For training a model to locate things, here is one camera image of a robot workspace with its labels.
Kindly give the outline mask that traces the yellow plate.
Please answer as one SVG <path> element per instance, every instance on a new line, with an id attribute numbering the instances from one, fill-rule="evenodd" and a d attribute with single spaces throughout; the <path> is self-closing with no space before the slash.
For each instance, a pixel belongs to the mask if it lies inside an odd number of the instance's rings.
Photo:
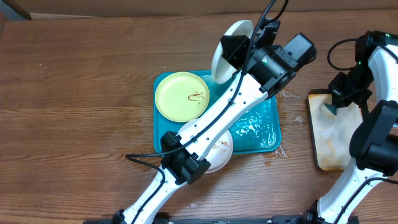
<path id="1" fill-rule="evenodd" d="M 154 97 L 155 106 L 163 117 L 182 123 L 196 119 L 205 112 L 210 91 L 198 75 L 176 72 L 159 83 Z"/>

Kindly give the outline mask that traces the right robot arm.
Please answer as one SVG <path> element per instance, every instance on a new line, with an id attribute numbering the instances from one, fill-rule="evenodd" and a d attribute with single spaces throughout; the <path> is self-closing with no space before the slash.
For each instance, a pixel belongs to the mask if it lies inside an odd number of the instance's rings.
<path id="1" fill-rule="evenodd" d="M 357 223 L 355 208 L 397 172 L 397 36 L 368 31 L 354 44 L 355 65 L 307 96 L 315 166 L 342 174 L 294 223 Z"/>

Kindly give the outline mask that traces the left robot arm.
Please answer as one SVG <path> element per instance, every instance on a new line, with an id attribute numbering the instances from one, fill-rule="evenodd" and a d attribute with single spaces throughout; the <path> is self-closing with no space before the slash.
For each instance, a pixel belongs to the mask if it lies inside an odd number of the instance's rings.
<path id="1" fill-rule="evenodd" d="M 217 140 L 246 111 L 272 98 L 314 60 L 315 45 L 302 33 L 285 46 L 274 44 L 279 25 L 278 20 L 268 19 L 254 27 L 243 20 L 227 30 L 214 54 L 211 74 L 217 83 L 232 83 L 193 124 L 162 136 L 157 175 L 133 205 L 114 214 L 113 223 L 152 223 L 175 191 L 210 168 L 206 157 Z"/>

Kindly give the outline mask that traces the green yellow sponge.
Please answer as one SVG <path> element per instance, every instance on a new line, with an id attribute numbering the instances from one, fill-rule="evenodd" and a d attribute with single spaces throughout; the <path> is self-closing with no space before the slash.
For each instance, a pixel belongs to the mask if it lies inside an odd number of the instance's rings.
<path id="1" fill-rule="evenodd" d="M 325 103 L 324 106 L 326 107 L 326 109 L 334 116 L 336 116 L 338 114 L 338 107 L 336 105 L 331 105 L 328 103 Z"/>

